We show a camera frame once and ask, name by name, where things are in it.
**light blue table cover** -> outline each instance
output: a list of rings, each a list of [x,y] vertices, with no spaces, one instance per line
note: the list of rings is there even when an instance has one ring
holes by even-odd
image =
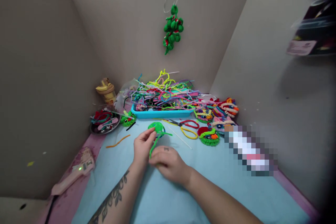
[[[121,125],[106,136],[99,152],[94,170],[95,183],[90,178],[82,196],[72,224],[87,223],[106,196],[118,183],[133,160],[133,141],[146,130],[153,119],[138,119],[128,131]],[[186,138],[180,128],[175,131],[192,150],[163,124],[168,133],[158,140],[157,145],[175,148],[186,164],[194,167],[203,176],[231,194],[263,223],[306,223],[308,215],[273,177],[252,177],[239,164],[237,155],[221,140],[216,147],[206,146],[199,139]],[[115,148],[105,148],[116,144],[130,134]],[[131,223],[209,223],[202,209],[193,197],[179,185],[166,180],[158,170],[148,166],[137,200]]]

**yellow scissors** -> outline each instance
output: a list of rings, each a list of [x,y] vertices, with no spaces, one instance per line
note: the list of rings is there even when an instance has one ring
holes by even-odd
[[[198,129],[200,126],[198,125],[197,122],[195,122],[195,121],[193,121],[193,120],[185,120],[185,121],[182,121],[182,122],[176,122],[176,121],[174,121],[174,120],[172,120],[172,119],[170,119],[170,121],[168,121],[168,120],[165,120],[165,121],[166,121],[167,123],[170,123],[170,124],[179,126],[179,127],[181,128],[182,133],[183,133],[187,138],[189,138],[189,139],[197,139],[197,138],[198,138],[198,135],[197,135],[194,131],[192,131],[192,130],[187,129],[187,128],[184,127],[184,126],[188,126],[188,127],[190,127],[190,128]],[[194,126],[194,125],[190,125],[190,124],[188,124],[187,122],[192,122],[192,123],[194,123],[196,126]],[[193,136],[193,137],[188,136],[188,135],[186,134],[186,131],[192,133],[194,136]]]

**hanging ornament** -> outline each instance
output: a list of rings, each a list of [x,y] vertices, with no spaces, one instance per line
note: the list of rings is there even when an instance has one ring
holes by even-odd
[[[171,7],[171,16],[167,17],[167,24],[164,26],[163,30],[166,32],[166,36],[163,40],[163,46],[166,47],[165,55],[174,49],[174,43],[181,40],[180,33],[183,32],[183,19],[177,17],[178,8],[176,5]]]

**tattoo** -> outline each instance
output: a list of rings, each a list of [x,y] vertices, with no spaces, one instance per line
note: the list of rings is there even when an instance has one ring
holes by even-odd
[[[118,202],[121,201],[121,193],[120,191],[124,188],[124,183],[127,183],[127,177],[126,175],[130,171],[127,170],[123,177],[120,179],[118,184],[112,189],[112,191],[109,193],[109,195],[105,198],[103,203],[100,205],[98,210],[94,213],[91,220],[89,220],[89,224],[98,224],[99,216],[101,214],[102,222],[104,222],[104,219],[107,215],[107,207],[111,207],[113,205],[113,199],[114,199],[114,206],[116,207],[118,205]]]

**blue plastic tray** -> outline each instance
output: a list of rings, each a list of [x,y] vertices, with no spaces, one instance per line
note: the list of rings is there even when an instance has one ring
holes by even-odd
[[[161,110],[161,111],[135,111],[135,104],[133,104],[131,111],[139,119],[146,118],[182,118],[188,117],[193,110]]]

